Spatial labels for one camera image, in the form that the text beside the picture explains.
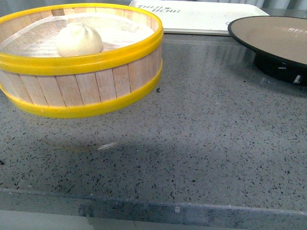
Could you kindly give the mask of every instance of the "gray countertop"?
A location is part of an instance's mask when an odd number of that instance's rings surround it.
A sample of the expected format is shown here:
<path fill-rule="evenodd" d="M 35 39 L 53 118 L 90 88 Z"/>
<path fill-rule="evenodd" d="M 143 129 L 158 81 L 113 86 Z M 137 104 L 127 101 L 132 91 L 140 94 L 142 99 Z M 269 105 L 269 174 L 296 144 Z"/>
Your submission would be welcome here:
<path fill-rule="evenodd" d="M 253 58 L 230 37 L 166 34 L 159 90 L 83 119 L 0 92 L 0 209 L 305 229 L 307 88 Z"/>

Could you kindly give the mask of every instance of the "round plate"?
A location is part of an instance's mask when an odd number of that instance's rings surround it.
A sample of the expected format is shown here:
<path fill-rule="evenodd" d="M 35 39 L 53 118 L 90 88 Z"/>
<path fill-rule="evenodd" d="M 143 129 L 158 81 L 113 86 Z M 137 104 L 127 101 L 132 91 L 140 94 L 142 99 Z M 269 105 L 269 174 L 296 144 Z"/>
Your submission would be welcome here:
<path fill-rule="evenodd" d="M 294 84 L 307 85 L 307 20 L 279 16 L 240 18 L 229 34 L 256 53 L 264 73 Z"/>

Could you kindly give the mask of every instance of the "yellow plastic band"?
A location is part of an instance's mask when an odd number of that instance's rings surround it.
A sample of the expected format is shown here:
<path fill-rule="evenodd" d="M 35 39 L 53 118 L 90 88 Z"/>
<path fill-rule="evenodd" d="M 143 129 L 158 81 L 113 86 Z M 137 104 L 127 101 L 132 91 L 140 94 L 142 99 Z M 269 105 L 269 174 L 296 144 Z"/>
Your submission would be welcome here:
<path fill-rule="evenodd" d="M 161 20 L 153 13 L 139 8 L 124 5 L 104 3 L 81 3 L 46 6 L 25 10 L 1 17 L 0 23 L 32 13 L 78 7 L 124 9 L 142 13 L 144 15 L 149 16 L 151 19 L 154 19 L 158 23 L 158 29 L 151 36 L 140 42 L 123 48 L 93 55 L 75 57 L 22 57 L 0 52 L 0 69 L 8 72 L 28 75 L 68 75 L 87 73 L 99 71 L 102 69 L 109 69 L 127 64 L 129 62 L 133 62 L 152 53 L 162 43 L 164 31 Z"/>
<path fill-rule="evenodd" d="M 135 103 L 136 101 L 146 96 L 158 84 L 161 78 L 162 65 L 163 63 L 161 61 L 161 67 L 157 75 L 153 79 L 151 79 L 148 83 L 146 83 L 144 86 L 137 89 L 136 91 L 128 95 L 116 98 L 114 100 L 91 104 L 91 105 L 74 106 L 74 107 L 48 107 L 43 105 L 34 105 L 20 101 L 19 99 L 5 92 L 5 90 L 3 90 L 1 86 L 0 88 L 15 106 L 31 114 L 52 117 L 52 118 L 81 118 L 88 116 L 96 116 L 121 109 L 130 104 Z"/>

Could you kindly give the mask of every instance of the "steamed bun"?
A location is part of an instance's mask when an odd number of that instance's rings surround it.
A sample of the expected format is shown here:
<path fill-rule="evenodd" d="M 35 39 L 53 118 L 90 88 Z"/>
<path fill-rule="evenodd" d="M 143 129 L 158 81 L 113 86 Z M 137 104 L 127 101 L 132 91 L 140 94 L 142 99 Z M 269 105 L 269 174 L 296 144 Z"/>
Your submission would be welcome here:
<path fill-rule="evenodd" d="M 99 53 L 103 43 L 98 32 L 82 23 L 69 23 L 56 37 L 56 47 L 63 57 Z"/>

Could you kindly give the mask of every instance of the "bamboo steamer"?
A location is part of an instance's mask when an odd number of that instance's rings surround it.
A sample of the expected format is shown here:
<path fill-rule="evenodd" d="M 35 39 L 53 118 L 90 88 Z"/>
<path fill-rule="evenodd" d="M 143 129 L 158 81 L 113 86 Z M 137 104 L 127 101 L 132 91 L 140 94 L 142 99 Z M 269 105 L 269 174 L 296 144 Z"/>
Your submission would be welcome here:
<path fill-rule="evenodd" d="M 154 14 L 123 5 L 84 3 L 41 7 L 0 18 L 0 42 L 43 19 L 106 12 L 143 23 L 154 33 L 135 44 L 93 55 L 22 57 L 0 53 L 0 88 L 18 108 L 35 115 L 78 118 L 128 106 L 158 83 L 163 27 Z"/>

